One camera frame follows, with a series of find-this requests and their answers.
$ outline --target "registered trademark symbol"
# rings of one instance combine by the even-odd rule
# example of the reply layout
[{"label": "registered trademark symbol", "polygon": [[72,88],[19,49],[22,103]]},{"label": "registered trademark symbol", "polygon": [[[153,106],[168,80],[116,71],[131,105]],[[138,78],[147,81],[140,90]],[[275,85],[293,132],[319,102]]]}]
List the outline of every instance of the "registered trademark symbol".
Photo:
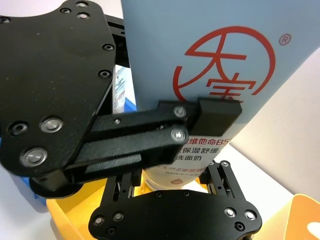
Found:
[{"label": "registered trademark symbol", "polygon": [[291,41],[291,35],[286,33],[286,34],[283,34],[280,39],[279,39],[279,44],[284,46],[284,45],[287,45],[288,43],[290,43]]}]

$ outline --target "black metal plate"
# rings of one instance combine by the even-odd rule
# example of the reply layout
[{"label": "black metal plate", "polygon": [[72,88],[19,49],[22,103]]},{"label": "black metal plate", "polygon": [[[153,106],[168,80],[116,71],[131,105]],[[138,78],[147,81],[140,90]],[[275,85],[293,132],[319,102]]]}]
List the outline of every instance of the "black metal plate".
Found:
[{"label": "black metal plate", "polygon": [[[258,210],[249,202],[227,196],[183,190],[162,191],[136,196],[98,207],[91,215],[90,233],[98,239],[110,240],[239,240],[256,233],[262,226]],[[233,208],[236,216],[225,214]],[[257,213],[257,219],[249,220],[245,211]],[[115,213],[123,213],[121,221],[114,221]],[[101,225],[94,225],[97,217],[103,217]],[[235,223],[244,224],[238,231]],[[115,233],[108,235],[108,229]]]},{"label": "black metal plate", "polygon": [[[102,48],[114,45],[105,15],[96,3],[78,7],[76,2],[0,24],[0,160],[16,175],[40,176],[67,165],[110,89],[112,78],[98,77],[100,70],[113,73],[115,64],[116,51]],[[78,18],[81,12],[90,17]],[[48,116],[63,120],[60,131],[41,131],[40,122]],[[16,121],[27,122],[28,131],[13,137],[8,126]],[[20,155],[34,147],[46,149],[48,158],[24,167]]]}]

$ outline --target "yellow container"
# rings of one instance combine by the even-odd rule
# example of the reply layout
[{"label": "yellow container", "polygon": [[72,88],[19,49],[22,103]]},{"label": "yellow container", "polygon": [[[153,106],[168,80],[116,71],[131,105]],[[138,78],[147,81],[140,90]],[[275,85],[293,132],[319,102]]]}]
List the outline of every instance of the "yellow container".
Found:
[{"label": "yellow container", "polygon": [[309,232],[310,223],[318,223],[317,230],[320,230],[320,203],[297,194],[262,225],[253,240],[319,240]]},{"label": "yellow container", "polygon": [[[94,240],[88,224],[93,211],[99,207],[107,180],[89,182],[76,194],[62,199],[48,199],[47,207],[52,219],[65,240]],[[134,188],[138,196],[151,192],[141,180],[141,186]]]}]

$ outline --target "white table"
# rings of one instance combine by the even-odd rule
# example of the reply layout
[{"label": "white table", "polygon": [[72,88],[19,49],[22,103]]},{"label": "white table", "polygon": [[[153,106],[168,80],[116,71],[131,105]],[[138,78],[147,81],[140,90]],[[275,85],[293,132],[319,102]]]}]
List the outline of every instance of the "white table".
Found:
[{"label": "white table", "polygon": [[[293,196],[232,146],[221,151],[216,161],[221,160],[231,163],[244,196],[259,210],[264,222]],[[48,210],[33,199],[30,189],[20,178],[11,177],[2,167],[0,191],[1,240],[62,239]]]}]

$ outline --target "screw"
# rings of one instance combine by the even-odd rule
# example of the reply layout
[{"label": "screw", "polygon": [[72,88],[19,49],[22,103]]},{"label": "screw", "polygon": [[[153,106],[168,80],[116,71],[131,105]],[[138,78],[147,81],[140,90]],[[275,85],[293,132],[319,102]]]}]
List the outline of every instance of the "screw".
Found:
[{"label": "screw", "polygon": [[256,215],[252,211],[246,211],[244,215],[246,216],[247,219],[251,221],[256,219]]},{"label": "screw", "polygon": [[117,118],[117,119],[114,120],[114,123],[115,123],[115,124],[120,124],[120,123],[121,123],[121,120],[120,120],[119,118]]},{"label": "screw", "polygon": [[186,196],[186,197],[189,197],[189,196],[190,196],[190,192],[184,191],[184,192],[183,192],[183,195]]},{"label": "screw", "polygon": [[25,167],[35,167],[42,164],[48,157],[48,152],[40,147],[35,147],[21,156],[21,163]]},{"label": "screw", "polygon": [[98,226],[98,225],[101,225],[104,221],[105,221],[105,219],[104,219],[102,216],[98,216],[98,217],[94,220],[93,224],[96,225],[96,226]]},{"label": "screw", "polygon": [[106,50],[106,51],[112,51],[115,49],[114,46],[112,46],[111,44],[104,44],[102,48],[103,50]]},{"label": "screw", "polygon": [[114,228],[114,227],[110,227],[109,229],[108,229],[108,235],[109,236],[111,236],[111,235],[113,235],[113,234],[115,234],[116,233],[116,229]]},{"label": "screw", "polygon": [[120,222],[122,219],[124,219],[124,214],[121,212],[117,212],[114,216],[113,216],[113,220],[115,222]]},{"label": "screw", "polygon": [[160,191],[157,191],[157,192],[155,193],[155,196],[156,196],[157,198],[161,198],[161,197],[162,197],[162,193],[161,193]]},{"label": "screw", "polygon": [[101,79],[108,79],[111,77],[111,73],[108,70],[101,70],[98,72],[98,76]]},{"label": "screw", "polygon": [[13,135],[13,136],[19,136],[24,134],[26,131],[28,130],[28,125],[26,123],[23,122],[19,122],[19,123],[14,123],[13,125],[11,125],[9,127],[9,132]]},{"label": "screw", "polygon": [[173,129],[171,131],[171,137],[176,142],[184,142],[186,139],[186,134],[181,129]]},{"label": "screw", "polygon": [[178,118],[183,118],[187,115],[187,111],[183,106],[176,106],[173,112]]},{"label": "screw", "polygon": [[242,222],[237,221],[234,224],[235,229],[237,229],[239,232],[243,232],[245,230],[245,225]]},{"label": "screw", "polygon": [[45,133],[55,133],[58,132],[63,125],[64,122],[61,119],[57,117],[51,117],[44,120],[40,128]]},{"label": "screw", "polygon": [[69,8],[61,8],[60,13],[69,14],[69,13],[71,13],[71,10]]},{"label": "screw", "polygon": [[88,19],[88,18],[90,18],[90,15],[89,15],[89,13],[86,13],[86,12],[79,12],[79,13],[76,15],[76,17],[77,17],[78,19]]},{"label": "screw", "polygon": [[228,166],[229,166],[229,163],[226,162],[226,161],[222,161],[222,162],[221,162],[221,165],[224,166],[224,167],[228,167]]},{"label": "screw", "polygon": [[79,8],[88,7],[88,3],[86,3],[85,1],[78,1],[75,5]]},{"label": "screw", "polygon": [[0,17],[0,24],[8,24],[10,23],[10,18],[2,16]]},{"label": "screw", "polygon": [[236,216],[236,212],[232,210],[231,208],[226,208],[224,210],[225,215],[227,215],[229,218],[234,218]]}]

